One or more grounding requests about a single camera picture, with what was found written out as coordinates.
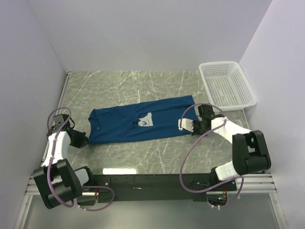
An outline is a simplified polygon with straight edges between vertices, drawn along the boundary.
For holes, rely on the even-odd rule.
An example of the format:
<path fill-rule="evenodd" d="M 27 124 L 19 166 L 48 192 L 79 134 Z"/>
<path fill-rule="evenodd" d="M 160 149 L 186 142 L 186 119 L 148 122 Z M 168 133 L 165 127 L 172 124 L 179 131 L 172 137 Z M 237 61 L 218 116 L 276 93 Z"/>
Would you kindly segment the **blue cartoon print t-shirt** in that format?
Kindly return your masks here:
<path fill-rule="evenodd" d="M 190 95 L 138 104 L 94 109 L 89 122 L 91 145 L 147 141 L 187 135 L 178 129 L 181 117 L 198 120 Z"/>

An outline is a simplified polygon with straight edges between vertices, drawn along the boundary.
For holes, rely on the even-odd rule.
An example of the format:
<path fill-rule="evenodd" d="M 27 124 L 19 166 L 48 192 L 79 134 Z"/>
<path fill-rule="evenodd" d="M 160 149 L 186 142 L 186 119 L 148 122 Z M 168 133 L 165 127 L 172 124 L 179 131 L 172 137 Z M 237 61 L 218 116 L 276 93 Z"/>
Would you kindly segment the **white plastic perforated basket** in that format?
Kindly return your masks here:
<path fill-rule="evenodd" d="M 223 111 L 242 110 L 257 104 L 257 98 L 237 62 L 206 62 L 199 65 L 199 71 L 209 102 Z"/>

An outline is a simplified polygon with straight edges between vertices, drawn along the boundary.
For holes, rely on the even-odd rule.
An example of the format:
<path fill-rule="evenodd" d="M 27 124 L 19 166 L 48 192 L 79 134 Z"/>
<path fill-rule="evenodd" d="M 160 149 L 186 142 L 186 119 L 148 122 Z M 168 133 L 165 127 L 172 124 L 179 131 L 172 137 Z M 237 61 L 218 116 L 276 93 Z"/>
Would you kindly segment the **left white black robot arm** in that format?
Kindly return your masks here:
<path fill-rule="evenodd" d="M 93 183 L 93 174 L 87 166 L 73 170 L 67 160 L 69 146 L 83 148 L 89 144 L 86 133 L 74 130 L 67 114 L 54 116 L 54 125 L 48 130 L 47 138 L 47 156 L 41 167 L 34 170 L 33 178 L 43 203 L 52 209 L 61 203 L 50 186 L 67 203 L 82 196 L 82 186 Z"/>

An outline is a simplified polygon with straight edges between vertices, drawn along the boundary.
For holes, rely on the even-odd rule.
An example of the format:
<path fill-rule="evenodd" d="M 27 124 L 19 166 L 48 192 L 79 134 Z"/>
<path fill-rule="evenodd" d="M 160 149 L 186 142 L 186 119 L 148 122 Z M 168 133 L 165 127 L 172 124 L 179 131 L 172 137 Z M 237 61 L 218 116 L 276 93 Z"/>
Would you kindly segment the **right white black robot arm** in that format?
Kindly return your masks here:
<path fill-rule="evenodd" d="M 271 158 L 261 131 L 251 131 L 229 121 L 223 114 L 215 114 L 211 105 L 200 105 L 198 111 L 201 120 L 192 121 L 192 135 L 203 135 L 213 130 L 232 144 L 232 160 L 211 169 L 212 185 L 271 168 Z"/>

